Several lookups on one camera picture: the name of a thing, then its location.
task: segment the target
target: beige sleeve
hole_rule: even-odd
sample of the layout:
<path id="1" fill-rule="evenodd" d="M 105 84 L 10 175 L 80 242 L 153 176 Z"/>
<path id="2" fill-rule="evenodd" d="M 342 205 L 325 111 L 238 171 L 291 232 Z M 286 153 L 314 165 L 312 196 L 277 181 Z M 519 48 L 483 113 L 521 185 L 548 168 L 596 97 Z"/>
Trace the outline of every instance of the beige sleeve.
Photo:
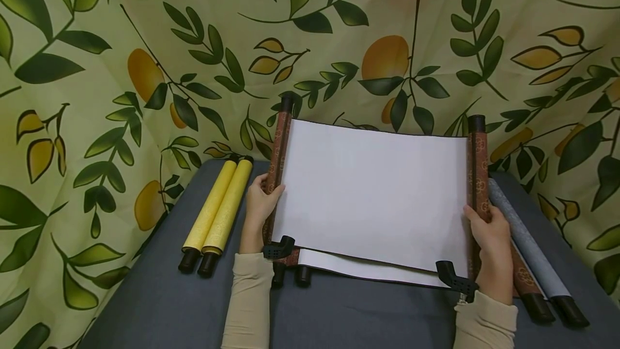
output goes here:
<path id="1" fill-rule="evenodd" d="M 459 301 L 454 349 L 513 349 L 517 331 L 514 305 L 499 303 L 477 291 L 473 303 Z"/>
<path id="2" fill-rule="evenodd" d="M 236 254 L 222 349 L 269 348 L 273 264 L 263 254 Z"/>

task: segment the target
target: gray table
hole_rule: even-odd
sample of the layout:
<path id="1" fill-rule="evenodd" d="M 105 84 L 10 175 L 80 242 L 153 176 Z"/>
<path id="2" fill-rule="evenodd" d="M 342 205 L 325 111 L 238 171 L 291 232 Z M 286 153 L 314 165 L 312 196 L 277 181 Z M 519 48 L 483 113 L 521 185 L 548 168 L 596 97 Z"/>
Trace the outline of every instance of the gray table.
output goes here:
<path id="1" fill-rule="evenodd" d="M 81 349 L 219 348 L 239 247 L 245 202 L 215 276 L 177 270 L 180 247 L 222 166 L 208 161 L 179 199 L 146 251 L 103 309 Z M 257 162 L 252 177 L 266 172 Z M 494 175 L 551 264 L 591 321 L 575 331 L 559 321 L 538 326 L 519 308 L 517 348 L 619 348 L 620 311 L 510 175 Z M 364 281 L 314 271 L 310 288 L 293 272 L 272 291 L 272 348 L 452 348 L 454 292 Z"/>

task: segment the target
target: yellow scroll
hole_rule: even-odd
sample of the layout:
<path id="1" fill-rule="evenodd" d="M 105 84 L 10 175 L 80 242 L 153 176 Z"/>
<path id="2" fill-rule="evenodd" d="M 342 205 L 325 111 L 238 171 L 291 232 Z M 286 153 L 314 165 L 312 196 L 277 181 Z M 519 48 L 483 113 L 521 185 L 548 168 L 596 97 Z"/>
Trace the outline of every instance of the yellow scroll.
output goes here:
<path id="1" fill-rule="evenodd" d="M 204 257 L 198 270 L 198 273 L 202 276 L 211 277 L 217 259 L 224 252 L 224 247 L 233 227 L 245 186 L 248 184 L 248 179 L 252 172 L 252 163 L 252 157 L 245 157 L 239 162 L 222 200 L 220 209 L 217 210 L 211 230 L 209 230 L 207 239 L 202 247 Z"/>
<path id="2" fill-rule="evenodd" d="M 233 180 L 235 170 L 237 169 L 236 160 L 228 160 L 224 162 L 220 174 L 213 184 L 211 192 L 207 197 L 207 201 L 196 221 L 192 226 L 192 230 L 187 235 L 187 240 L 183 244 L 181 250 L 184 253 L 183 260 L 179 264 L 179 270 L 183 272 L 192 272 L 197 260 L 200 258 L 200 249 L 202 248 L 205 238 L 212 227 L 213 220 L 220 209 L 220 205 L 225 197 L 228 186 Z"/>

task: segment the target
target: fabric backdrop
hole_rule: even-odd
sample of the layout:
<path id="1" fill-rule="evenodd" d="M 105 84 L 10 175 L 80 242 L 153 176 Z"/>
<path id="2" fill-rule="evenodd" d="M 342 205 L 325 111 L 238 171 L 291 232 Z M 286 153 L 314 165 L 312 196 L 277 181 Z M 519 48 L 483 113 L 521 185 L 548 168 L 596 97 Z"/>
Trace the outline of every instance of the fabric backdrop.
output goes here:
<path id="1" fill-rule="evenodd" d="M 269 158 L 282 93 L 359 129 L 486 115 L 490 168 L 620 297 L 620 0 L 0 3 L 2 348 L 76 346 L 201 162 Z"/>

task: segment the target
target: white paper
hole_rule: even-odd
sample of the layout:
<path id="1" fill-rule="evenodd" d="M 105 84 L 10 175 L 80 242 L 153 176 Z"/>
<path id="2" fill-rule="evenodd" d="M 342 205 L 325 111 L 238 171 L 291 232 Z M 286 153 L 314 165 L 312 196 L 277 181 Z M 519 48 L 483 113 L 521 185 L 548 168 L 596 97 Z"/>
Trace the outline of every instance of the white paper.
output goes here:
<path id="1" fill-rule="evenodd" d="M 274 240 L 466 276 L 466 138 L 408 136 L 293 120 Z"/>
<path id="2" fill-rule="evenodd" d="M 396 267 L 372 260 L 326 254 L 310 249 L 299 250 L 299 264 L 360 279 L 413 283 L 447 288 L 447 285 L 439 280 L 436 273 L 416 270 L 416 268 Z"/>

